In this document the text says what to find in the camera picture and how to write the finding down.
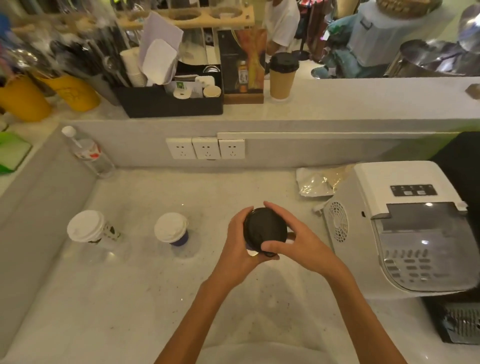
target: yellow container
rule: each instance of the yellow container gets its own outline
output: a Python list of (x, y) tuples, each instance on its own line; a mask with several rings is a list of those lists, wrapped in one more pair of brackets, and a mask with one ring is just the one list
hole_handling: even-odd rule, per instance
[(52, 106), (37, 86), (21, 75), (0, 87), (0, 106), (23, 121), (41, 121), (52, 112)]
[(46, 83), (75, 111), (89, 111), (100, 105), (100, 97), (85, 81), (66, 74), (48, 79), (36, 75), (40, 81)]

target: wall socket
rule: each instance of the wall socket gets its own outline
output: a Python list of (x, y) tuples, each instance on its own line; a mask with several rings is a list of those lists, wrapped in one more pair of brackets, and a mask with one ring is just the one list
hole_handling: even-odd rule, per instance
[(219, 139), (222, 159), (245, 159), (245, 139)]
[(192, 138), (167, 138), (166, 142), (173, 159), (197, 159)]
[(193, 148), (198, 159), (221, 159), (218, 139), (215, 137), (192, 138)]

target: ice maker lid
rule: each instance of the ice maker lid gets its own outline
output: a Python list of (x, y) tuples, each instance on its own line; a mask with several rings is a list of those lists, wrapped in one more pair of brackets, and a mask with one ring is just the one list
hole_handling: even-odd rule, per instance
[(385, 275), (409, 291), (464, 291), (480, 281), (480, 253), (467, 216), (450, 202), (388, 204), (373, 219)]

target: black lid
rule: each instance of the black lid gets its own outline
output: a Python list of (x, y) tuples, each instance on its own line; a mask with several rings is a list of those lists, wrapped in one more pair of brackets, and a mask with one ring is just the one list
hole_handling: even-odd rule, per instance
[(295, 72), (300, 67), (299, 60), (293, 54), (280, 52), (270, 60), (270, 69), (280, 73)]
[(262, 243), (268, 240), (286, 242), (287, 223), (270, 208), (256, 208), (247, 215), (243, 223), (243, 237), (253, 250), (266, 256), (274, 256), (275, 253), (262, 250)]

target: woven basket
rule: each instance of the woven basket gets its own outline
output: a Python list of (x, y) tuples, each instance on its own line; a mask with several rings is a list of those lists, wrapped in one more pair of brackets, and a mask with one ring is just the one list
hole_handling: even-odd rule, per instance
[(379, 9), (394, 18), (421, 18), (437, 9), (443, 0), (377, 0)]

